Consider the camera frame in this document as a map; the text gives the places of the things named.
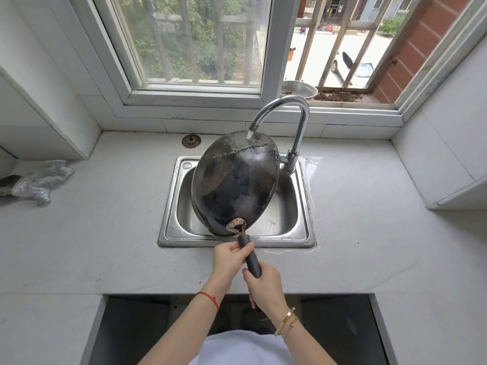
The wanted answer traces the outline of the person's left hand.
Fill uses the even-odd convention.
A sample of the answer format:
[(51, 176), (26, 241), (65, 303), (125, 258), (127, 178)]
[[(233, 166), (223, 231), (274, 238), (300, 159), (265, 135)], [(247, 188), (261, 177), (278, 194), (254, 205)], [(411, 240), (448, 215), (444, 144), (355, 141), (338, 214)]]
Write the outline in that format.
[(236, 274), (245, 259), (253, 252), (254, 246), (254, 243), (250, 242), (241, 248), (239, 243), (234, 241), (222, 243), (214, 248), (212, 272), (204, 288), (218, 303), (228, 293)]

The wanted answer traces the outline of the person's right hand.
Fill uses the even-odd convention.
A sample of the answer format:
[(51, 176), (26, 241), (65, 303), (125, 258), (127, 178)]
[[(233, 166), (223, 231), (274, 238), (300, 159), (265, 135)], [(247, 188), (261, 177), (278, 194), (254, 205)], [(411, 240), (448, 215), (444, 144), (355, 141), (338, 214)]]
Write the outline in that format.
[(249, 290), (252, 308), (259, 308), (277, 327), (290, 309), (283, 293), (281, 275), (271, 264), (260, 263), (262, 283), (258, 290)]

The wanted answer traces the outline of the black wok with handle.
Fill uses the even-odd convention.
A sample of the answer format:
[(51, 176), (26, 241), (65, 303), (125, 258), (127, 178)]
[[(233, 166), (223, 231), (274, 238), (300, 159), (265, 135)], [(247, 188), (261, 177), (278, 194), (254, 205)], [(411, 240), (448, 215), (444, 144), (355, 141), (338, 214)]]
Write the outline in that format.
[(192, 178), (192, 208), (214, 235), (251, 242), (247, 229), (263, 214), (280, 174), (277, 145), (268, 135), (236, 131), (219, 137), (200, 158)]

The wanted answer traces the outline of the person's left forearm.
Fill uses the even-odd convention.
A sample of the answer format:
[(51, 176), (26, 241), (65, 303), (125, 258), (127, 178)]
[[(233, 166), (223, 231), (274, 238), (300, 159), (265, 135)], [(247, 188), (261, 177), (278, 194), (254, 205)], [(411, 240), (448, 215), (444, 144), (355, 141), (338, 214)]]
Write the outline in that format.
[(138, 365), (188, 365), (198, 355), (220, 304), (205, 288), (198, 292)]

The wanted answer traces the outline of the person's right forearm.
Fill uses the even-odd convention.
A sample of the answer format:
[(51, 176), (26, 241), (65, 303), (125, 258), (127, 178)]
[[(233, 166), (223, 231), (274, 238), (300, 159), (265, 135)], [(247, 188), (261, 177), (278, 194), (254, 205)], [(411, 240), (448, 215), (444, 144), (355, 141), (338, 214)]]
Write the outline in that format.
[(337, 365), (335, 360), (301, 324), (291, 308), (283, 321), (275, 327), (275, 337), (282, 337), (297, 365)]

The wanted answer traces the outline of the stainless steel sink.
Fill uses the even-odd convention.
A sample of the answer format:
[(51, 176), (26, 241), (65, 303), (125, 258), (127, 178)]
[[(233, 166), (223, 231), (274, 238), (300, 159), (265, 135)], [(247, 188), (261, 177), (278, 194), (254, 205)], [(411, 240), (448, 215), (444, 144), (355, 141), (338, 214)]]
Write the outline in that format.
[[(160, 229), (158, 246), (166, 248), (214, 247), (236, 240), (236, 235), (216, 236), (204, 227), (192, 209), (191, 185), (200, 156), (179, 156)], [(293, 173), (280, 171), (276, 191), (262, 216), (247, 233), (260, 248), (312, 248), (312, 227), (301, 161)]]

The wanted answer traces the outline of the white shirt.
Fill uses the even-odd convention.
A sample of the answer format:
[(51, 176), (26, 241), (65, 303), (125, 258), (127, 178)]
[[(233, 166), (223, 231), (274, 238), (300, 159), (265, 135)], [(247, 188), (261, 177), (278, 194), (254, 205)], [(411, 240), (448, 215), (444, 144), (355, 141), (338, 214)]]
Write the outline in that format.
[(295, 365), (282, 337), (253, 331), (208, 336), (188, 365)]

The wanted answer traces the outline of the chrome gooseneck faucet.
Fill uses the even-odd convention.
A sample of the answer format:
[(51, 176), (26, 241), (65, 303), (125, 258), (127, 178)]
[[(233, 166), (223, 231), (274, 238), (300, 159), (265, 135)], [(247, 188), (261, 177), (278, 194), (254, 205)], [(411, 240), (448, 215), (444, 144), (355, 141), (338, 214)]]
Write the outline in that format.
[(303, 139), (310, 115), (309, 105), (305, 98), (297, 95), (285, 95), (271, 101), (269, 104), (266, 104), (253, 118), (247, 133), (247, 139), (250, 139), (253, 136), (253, 133), (258, 131), (259, 126), (272, 112), (286, 105), (294, 105), (299, 107), (301, 110), (301, 117), (295, 133), (293, 145), (290, 147), (287, 153), (279, 153), (280, 162), (283, 164), (283, 170), (287, 173), (292, 173), (295, 171), (295, 167), (298, 162), (301, 141)]

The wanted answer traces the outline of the metal bowl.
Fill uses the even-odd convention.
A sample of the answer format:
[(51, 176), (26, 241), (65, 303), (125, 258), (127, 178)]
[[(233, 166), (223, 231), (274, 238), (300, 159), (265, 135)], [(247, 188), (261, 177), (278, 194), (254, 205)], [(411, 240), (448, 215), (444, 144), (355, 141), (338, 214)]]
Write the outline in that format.
[(306, 100), (313, 99), (319, 94), (316, 87), (309, 85), (303, 81), (285, 80), (282, 84), (280, 97), (287, 95), (295, 95)]

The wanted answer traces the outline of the tray of soil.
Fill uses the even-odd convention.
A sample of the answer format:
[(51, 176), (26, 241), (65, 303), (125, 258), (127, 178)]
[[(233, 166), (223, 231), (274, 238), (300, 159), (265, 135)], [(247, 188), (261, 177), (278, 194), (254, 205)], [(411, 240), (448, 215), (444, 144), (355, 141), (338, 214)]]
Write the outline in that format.
[(335, 91), (318, 91), (318, 93), (312, 98), (307, 99), (312, 102), (333, 102), (333, 103), (358, 103), (367, 94), (349, 92), (342, 90)]

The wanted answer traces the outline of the white car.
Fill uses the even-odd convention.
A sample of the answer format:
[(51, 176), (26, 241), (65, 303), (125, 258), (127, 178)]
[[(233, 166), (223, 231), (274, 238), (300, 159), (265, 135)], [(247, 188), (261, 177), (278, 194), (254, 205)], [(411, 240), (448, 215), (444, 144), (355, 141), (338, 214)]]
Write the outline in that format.
[[(355, 62), (356, 54), (346, 50), (339, 50), (331, 66), (331, 72), (337, 75), (344, 83)], [(354, 75), (351, 77), (348, 86), (354, 88), (365, 88), (368, 80), (374, 72), (375, 65), (368, 59), (360, 62)]]

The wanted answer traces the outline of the silver scrubbing cloth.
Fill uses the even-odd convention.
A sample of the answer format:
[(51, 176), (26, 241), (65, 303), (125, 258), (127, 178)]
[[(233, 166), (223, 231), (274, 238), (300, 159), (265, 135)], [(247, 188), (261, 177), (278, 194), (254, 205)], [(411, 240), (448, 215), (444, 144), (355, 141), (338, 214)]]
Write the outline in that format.
[(43, 161), (25, 175), (1, 178), (0, 201), (30, 200), (38, 207), (46, 207), (51, 204), (52, 190), (64, 184), (75, 172), (66, 160)]

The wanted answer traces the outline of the window security bars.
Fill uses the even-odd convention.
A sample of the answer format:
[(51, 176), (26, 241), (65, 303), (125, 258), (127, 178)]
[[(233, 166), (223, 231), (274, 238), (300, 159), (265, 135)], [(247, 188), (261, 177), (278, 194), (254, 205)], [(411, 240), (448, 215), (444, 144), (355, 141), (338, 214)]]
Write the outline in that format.
[[(284, 78), (319, 88), (367, 89), (409, 10), (406, 6), (400, 11), (403, 1), (300, 0), (291, 41), (296, 50)], [(356, 54), (344, 83), (331, 72), (339, 50)], [(366, 59), (375, 68), (365, 88), (348, 86), (358, 64)]]

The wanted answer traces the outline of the white sliding window frame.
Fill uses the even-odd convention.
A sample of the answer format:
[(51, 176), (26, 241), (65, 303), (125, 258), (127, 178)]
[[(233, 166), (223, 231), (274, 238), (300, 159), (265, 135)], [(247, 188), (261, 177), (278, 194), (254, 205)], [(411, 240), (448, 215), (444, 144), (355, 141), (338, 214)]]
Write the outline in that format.
[[(241, 87), (215, 92), (192, 85), (162, 90), (141, 88), (138, 73), (129, 72), (130, 57), (125, 57), (122, 42), (115, 42), (111, 30), (118, 29), (112, 17), (110, 0), (69, 0), (91, 44), (90, 55), (99, 63), (88, 62), (94, 79), (113, 116), (119, 120), (148, 118), (168, 120), (222, 120), (249, 122), (265, 104), (277, 98), (283, 84), (285, 48), (291, 43), (298, 0), (272, 0), (264, 59), (264, 77), (256, 94)], [(487, 35), (487, 0), (471, 0), (459, 15), (432, 55), (426, 59), (406, 90), (393, 104), (312, 103), (312, 123), (325, 125), (401, 128), (454, 72), (468, 54)]]

